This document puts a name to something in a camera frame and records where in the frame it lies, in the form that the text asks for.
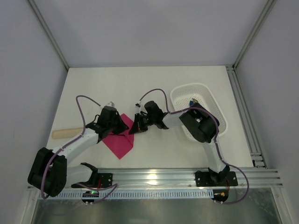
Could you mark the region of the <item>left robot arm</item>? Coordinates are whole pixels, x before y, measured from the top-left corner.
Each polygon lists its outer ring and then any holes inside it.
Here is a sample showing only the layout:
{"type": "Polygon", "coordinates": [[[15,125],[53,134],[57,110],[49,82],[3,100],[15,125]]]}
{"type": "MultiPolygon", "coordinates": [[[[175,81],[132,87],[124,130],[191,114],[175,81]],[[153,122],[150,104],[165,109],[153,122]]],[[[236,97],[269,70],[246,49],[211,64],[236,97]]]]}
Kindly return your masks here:
{"type": "Polygon", "coordinates": [[[116,108],[104,106],[97,121],[87,124],[83,133],[70,142],[54,149],[43,147],[38,150],[28,183],[40,189],[44,198],[56,197],[65,187],[96,187],[100,178],[95,166],[86,162],[71,168],[68,165],[110,134],[121,134],[128,129],[116,108]]]}

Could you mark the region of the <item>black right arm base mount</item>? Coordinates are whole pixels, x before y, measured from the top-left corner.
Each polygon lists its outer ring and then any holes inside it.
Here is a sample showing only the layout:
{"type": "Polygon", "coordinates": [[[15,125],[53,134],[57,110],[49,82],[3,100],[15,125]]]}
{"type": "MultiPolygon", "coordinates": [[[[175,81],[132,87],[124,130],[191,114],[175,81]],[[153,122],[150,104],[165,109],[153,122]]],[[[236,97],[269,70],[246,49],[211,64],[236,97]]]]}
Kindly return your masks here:
{"type": "Polygon", "coordinates": [[[233,171],[229,171],[224,175],[209,171],[197,171],[194,175],[197,187],[238,186],[236,173],[233,171]]]}

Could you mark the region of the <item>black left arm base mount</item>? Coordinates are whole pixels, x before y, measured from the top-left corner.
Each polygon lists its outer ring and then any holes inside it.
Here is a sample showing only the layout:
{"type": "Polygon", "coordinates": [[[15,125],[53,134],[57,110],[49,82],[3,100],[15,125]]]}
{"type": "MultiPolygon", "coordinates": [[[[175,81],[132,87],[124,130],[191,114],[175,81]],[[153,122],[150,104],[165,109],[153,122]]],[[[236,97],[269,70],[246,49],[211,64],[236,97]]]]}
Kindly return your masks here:
{"type": "Polygon", "coordinates": [[[93,189],[103,189],[112,186],[113,174],[112,173],[95,173],[92,174],[90,179],[86,182],[80,182],[80,184],[71,185],[72,188],[89,187],[93,189]]]}

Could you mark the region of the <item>pink paper napkin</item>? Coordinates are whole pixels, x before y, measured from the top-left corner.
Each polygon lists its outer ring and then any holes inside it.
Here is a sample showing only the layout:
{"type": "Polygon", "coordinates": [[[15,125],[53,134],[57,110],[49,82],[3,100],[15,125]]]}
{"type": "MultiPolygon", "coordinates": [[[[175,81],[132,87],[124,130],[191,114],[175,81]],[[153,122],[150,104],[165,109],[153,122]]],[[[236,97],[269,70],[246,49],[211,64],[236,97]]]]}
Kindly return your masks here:
{"type": "Polygon", "coordinates": [[[109,136],[103,140],[104,144],[119,160],[133,148],[135,140],[135,136],[129,134],[129,130],[133,126],[133,121],[126,114],[122,114],[121,118],[129,129],[118,135],[110,133],[109,136]]]}

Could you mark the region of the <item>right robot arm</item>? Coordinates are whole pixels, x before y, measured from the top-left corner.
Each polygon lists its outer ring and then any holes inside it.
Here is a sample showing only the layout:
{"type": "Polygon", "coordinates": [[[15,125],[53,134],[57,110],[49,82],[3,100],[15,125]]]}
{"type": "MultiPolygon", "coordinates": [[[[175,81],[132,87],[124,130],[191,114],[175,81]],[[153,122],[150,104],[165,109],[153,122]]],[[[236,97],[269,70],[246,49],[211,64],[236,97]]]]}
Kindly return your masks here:
{"type": "Polygon", "coordinates": [[[208,171],[200,173],[199,180],[204,181],[205,185],[213,183],[216,186],[226,181],[229,168],[221,161],[217,143],[220,123],[211,112],[195,99],[191,100],[188,108],[178,112],[163,112],[154,101],[147,102],[144,108],[144,112],[140,110],[135,114],[130,135],[145,132],[149,126],[164,130],[182,126],[203,144],[208,158],[208,171]]]}

